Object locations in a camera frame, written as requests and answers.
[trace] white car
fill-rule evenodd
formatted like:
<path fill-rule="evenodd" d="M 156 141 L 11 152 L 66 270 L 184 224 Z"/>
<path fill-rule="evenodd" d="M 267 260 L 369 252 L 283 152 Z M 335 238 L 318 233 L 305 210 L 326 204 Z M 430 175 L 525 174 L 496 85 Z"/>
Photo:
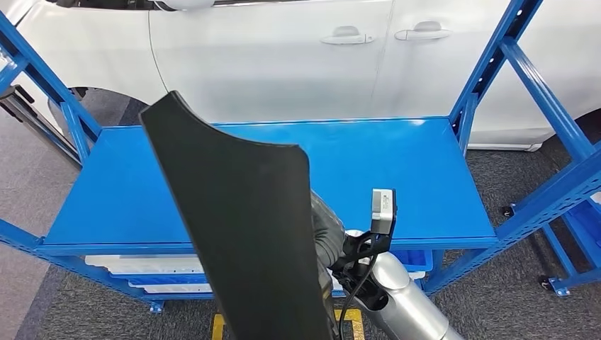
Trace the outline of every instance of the white car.
<path fill-rule="evenodd" d="M 68 87 L 147 104 L 178 90 L 210 122 L 447 115 L 508 4 L 2 1 Z M 599 13 L 601 1 L 547 0 L 520 40 L 574 118 L 601 108 Z M 472 148 L 533 150 L 554 134 L 509 67 L 478 107 Z M 55 123 L 31 81 L 16 83 Z"/>

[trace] gray carpet floor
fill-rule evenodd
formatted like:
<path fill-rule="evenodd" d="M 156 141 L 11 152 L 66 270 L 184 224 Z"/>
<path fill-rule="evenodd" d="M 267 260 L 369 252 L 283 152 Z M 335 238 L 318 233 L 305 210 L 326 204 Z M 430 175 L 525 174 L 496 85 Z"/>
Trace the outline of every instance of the gray carpet floor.
<path fill-rule="evenodd" d="M 130 102 L 111 112 L 106 110 L 110 101 L 97 103 L 103 104 L 87 104 L 95 116 L 122 125 L 135 123 L 135 113 L 143 107 Z M 601 139 L 600 114 L 579 120 L 594 141 Z M 495 225 L 505 220 L 500 207 L 523 198 L 569 162 L 555 137 L 537 152 L 470 151 L 467 159 Z M 50 168 L 60 162 L 52 157 L 46 161 Z M 60 182 L 57 176 L 53 180 Z M 566 228 L 560 222 L 553 228 L 577 268 L 585 270 L 583 255 Z M 456 255 L 447 252 L 448 259 Z M 435 295 L 434 301 L 467 339 L 601 339 L 601 283 L 574 288 L 571 296 L 559 298 L 540 288 L 541 274 L 564 272 L 537 232 Z M 172 301 L 162 314 L 150 314 L 142 303 L 50 267 L 16 338 L 203 340 L 210 339 L 216 312 L 212 301 Z M 386 339 L 369 320 L 364 328 L 365 339 Z"/>

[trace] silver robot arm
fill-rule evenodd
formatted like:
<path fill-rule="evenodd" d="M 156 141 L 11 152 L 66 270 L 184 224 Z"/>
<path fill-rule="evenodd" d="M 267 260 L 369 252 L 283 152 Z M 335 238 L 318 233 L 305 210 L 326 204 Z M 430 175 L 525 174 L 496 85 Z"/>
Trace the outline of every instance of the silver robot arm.
<path fill-rule="evenodd" d="M 329 266 L 347 297 L 391 340 L 463 340 L 388 252 L 396 221 L 395 192 L 374 189 L 371 211 L 371 230 L 348 231 L 341 256 Z"/>
<path fill-rule="evenodd" d="M 463 340 L 438 307 L 409 277 L 405 267 L 389 252 L 379 254 L 371 278 L 386 292 L 388 302 L 372 310 L 354 298 L 366 315 L 391 340 Z"/>

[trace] blue metal rack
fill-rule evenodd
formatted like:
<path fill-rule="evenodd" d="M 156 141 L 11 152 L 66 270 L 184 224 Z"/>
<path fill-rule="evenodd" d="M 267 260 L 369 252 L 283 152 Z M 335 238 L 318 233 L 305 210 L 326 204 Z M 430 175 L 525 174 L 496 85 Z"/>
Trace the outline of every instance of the blue metal rack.
<path fill-rule="evenodd" d="M 555 294 L 564 296 L 570 294 L 571 287 L 601 281 L 601 204 L 588 198 L 571 208 L 561 218 L 592 267 L 589 271 L 579 273 L 551 227 L 549 225 L 543 227 L 543 232 L 568 277 L 564 279 L 543 277 L 541 284 L 546 289 L 555 291 Z"/>
<path fill-rule="evenodd" d="M 433 267 L 423 288 L 435 293 L 601 188 L 601 151 L 586 140 L 517 45 L 540 3 L 511 1 L 449 115 L 216 126 L 247 139 L 299 144 L 310 159 L 313 189 L 347 229 L 369 228 L 372 188 L 397 189 L 392 251 L 417 261 L 411 265 Z M 0 220 L 0 242 L 146 302 L 154 312 L 162 310 L 165 300 L 211 298 L 203 293 L 149 294 L 83 262 L 80 256 L 191 254 L 193 247 L 142 128 L 100 127 L 4 16 L 0 46 L 13 60 L 0 72 L 0 85 L 6 88 L 19 72 L 29 75 L 62 109 L 82 163 L 46 237 Z M 476 107 L 505 60 L 573 162 L 516 204 L 514 216 L 494 230 L 464 155 Z M 94 143 L 91 149 L 89 142 Z M 374 166 L 382 162 L 394 166 Z M 470 250 L 442 270 L 445 249 Z"/>

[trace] car door handle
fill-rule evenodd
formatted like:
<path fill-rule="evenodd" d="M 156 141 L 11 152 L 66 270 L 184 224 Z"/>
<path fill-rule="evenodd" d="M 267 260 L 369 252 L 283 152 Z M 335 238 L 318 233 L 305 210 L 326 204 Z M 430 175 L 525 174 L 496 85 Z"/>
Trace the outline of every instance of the car door handle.
<path fill-rule="evenodd" d="M 374 39 L 373 35 L 361 33 L 355 26 L 339 26 L 332 35 L 323 37 L 320 41 L 329 45 L 359 45 L 371 43 Z"/>
<path fill-rule="evenodd" d="M 422 21 L 415 25 L 412 30 L 399 30 L 395 33 L 397 40 L 435 40 L 446 38 L 453 33 L 452 30 L 444 30 L 438 21 Z"/>

